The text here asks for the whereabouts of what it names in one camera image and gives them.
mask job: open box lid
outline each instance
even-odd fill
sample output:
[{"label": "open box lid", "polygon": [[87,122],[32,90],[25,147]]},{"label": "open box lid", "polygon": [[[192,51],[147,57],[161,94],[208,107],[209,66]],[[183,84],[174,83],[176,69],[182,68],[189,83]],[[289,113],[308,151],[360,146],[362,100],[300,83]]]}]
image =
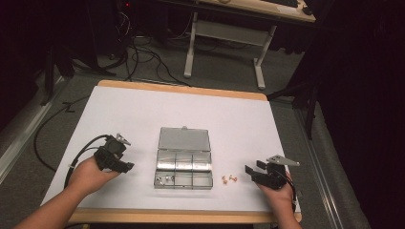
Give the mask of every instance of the open box lid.
[{"label": "open box lid", "polygon": [[210,152],[207,130],[162,127],[160,129],[160,150]]}]

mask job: human arm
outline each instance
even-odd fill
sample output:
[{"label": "human arm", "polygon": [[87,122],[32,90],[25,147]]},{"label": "human arm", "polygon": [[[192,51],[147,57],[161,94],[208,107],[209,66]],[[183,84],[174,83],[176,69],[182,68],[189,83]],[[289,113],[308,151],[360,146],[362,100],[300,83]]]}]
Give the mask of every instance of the human arm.
[{"label": "human arm", "polygon": [[256,184],[265,194],[267,202],[274,216],[277,218],[280,229],[302,228],[292,211],[292,189],[288,184],[278,190],[273,190],[258,183]]},{"label": "human arm", "polygon": [[91,156],[77,166],[69,185],[61,193],[21,221],[15,229],[63,228],[81,200],[118,175],[119,173],[114,171],[100,171],[95,158]]}]

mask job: person's left hand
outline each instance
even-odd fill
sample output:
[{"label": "person's left hand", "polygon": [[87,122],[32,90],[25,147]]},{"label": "person's left hand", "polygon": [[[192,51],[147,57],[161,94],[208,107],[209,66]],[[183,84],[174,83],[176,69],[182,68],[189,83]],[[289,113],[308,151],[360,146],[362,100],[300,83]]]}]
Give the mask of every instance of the person's left hand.
[{"label": "person's left hand", "polygon": [[84,197],[100,189],[105,183],[117,177],[118,172],[102,172],[98,169],[96,159],[91,156],[75,168],[68,187],[78,191]]}]

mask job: transparent compartment box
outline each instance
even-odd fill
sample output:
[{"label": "transparent compartment box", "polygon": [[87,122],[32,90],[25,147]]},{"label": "transparent compartment box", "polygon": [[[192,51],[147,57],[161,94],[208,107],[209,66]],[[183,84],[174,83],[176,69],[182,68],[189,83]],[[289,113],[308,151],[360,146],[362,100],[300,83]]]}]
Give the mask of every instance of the transparent compartment box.
[{"label": "transparent compartment box", "polygon": [[211,189],[210,151],[207,130],[161,128],[155,188]]}]

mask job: gray floor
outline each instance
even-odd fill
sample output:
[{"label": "gray floor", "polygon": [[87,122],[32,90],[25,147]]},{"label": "gray floor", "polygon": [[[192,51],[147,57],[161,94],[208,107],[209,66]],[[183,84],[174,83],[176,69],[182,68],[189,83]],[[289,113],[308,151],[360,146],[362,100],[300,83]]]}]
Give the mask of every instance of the gray floor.
[{"label": "gray floor", "polygon": [[[147,42],[146,38],[137,39],[139,47]],[[218,45],[214,41],[199,39],[192,77],[185,79],[182,74],[186,45],[186,42],[174,40],[166,47],[155,42],[147,44],[146,47],[159,54],[172,75],[192,86],[203,88],[270,94],[285,88],[302,57],[297,54],[286,55],[282,51],[268,52],[262,65],[266,89],[261,91],[257,88],[251,62],[252,58],[259,55],[259,48],[228,42]],[[147,60],[149,56],[141,54],[139,59]],[[108,59],[100,58],[102,66],[109,62],[111,61]],[[134,61],[130,59],[128,65],[132,70]],[[134,78],[160,80],[156,72],[157,66],[157,60],[139,63]],[[127,76],[125,65],[111,72],[117,73],[117,77],[110,79],[120,80]],[[164,79],[170,79],[162,66],[159,68],[159,75]],[[78,70],[75,77],[55,99],[47,117],[62,108],[62,102],[72,102],[90,94],[94,85],[103,78],[106,77]],[[0,133],[0,155],[22,135],[26,126],[41,109],[38,106],[40,99],[41,92],[38,92],[32,102]],[[305,228],[323,229],[370,228],[339,163],[320,108],[317,107],[313,123],[313,141],[309,141],[302,132],[300,121],[301,114],[305,112],[293,110],[290,100],[289,97],[282,97],[271,102],[271,106],[286,156],[301,163],[301,167],[290,170],[300,193],[302,225]],[[38,150],[53,167],[57,167],[60,162],[85,104],[86,100],[83,100],[72,106],[74,113],[57,115],[38,136]],[[0,185],[0,228],[12,228],[34,211],[45,196],[53,178],[53,172],[36,159],[32,149],[32,137],[26,146]],[[316,167],[314,161],[319,162],[319,167]],[[256,225],[256,228],[268,228],[268,225]]]}]

